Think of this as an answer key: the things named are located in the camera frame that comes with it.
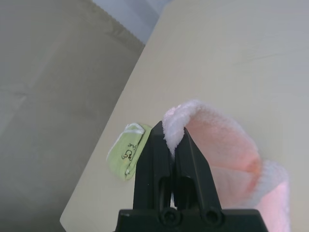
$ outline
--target fuzzy pink sock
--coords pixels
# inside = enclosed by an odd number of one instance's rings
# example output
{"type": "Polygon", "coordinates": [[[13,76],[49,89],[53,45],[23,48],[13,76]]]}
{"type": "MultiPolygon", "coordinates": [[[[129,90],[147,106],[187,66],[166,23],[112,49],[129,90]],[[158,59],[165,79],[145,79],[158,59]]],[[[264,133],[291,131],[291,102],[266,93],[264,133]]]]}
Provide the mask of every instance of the fuzzy pink sock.
{"type": "Polygon", "coordinates": [[[288,174],[261,160],[250,136],[233,119],[197,100],[171,108],[163,118],[174,155],[186,127],[207,159],[222,208],[258,209],[270,232],[289,232],[288,174]]]}

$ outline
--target table surface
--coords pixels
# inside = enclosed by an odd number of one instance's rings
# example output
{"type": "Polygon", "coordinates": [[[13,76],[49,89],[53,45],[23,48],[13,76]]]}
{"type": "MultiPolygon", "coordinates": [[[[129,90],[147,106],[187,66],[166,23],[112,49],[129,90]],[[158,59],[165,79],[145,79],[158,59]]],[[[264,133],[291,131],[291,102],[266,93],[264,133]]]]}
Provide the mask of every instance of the table surface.
{"type": "Polygon", "coordinates": [[[309,226],[309,1],[177,0],[166,7],[65,208],[67,232],[111,232],[134,179],[106,156],[125,125],[201,99],[236,119],[290,174],[293,231],[309,226]]]}

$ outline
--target fabric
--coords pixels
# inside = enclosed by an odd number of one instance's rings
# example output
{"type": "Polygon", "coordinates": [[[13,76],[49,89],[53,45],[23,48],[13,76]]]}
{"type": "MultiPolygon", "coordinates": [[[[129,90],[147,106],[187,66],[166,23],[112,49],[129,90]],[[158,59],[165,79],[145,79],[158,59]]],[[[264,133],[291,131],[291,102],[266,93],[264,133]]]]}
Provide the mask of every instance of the fabric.
{"type": "Polygon", "coordinates": [[[111,171],[122,180],[129,180],[134,175],[150,131],[151,127],[147,125],[129,124],[111,147],[107,162],[111,171]]]}
{"type": "Polygon", "coordinates": [[[163,130],[173,156],[184,127],[211,167],[222,208],[258,209],[269,232],[290,231],[288,174],[283,167],[262,160],[235,120],[198,100],[164,115],[163,130]]]}

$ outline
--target floor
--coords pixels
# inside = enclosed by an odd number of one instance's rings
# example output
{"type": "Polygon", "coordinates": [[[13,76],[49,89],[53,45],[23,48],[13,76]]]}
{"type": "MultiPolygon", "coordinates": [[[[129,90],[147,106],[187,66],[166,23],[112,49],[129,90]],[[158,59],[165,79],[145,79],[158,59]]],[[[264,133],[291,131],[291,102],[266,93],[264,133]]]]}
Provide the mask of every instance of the floor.
{"type": "Polygon", "coordinates": [[[0,231],[64,231],[143,47],[88,0],[0,1],[0,231]]]}

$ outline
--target white wall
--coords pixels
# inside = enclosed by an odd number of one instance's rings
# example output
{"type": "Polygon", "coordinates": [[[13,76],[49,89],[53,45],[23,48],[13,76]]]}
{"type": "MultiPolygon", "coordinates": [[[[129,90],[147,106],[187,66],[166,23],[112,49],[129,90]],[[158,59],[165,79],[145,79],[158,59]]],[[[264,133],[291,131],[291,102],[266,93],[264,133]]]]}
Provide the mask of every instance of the white wall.
{"type": "Polygon", "coordinates": [[[171,0],[93,0],[144,44],[171,0]]]}

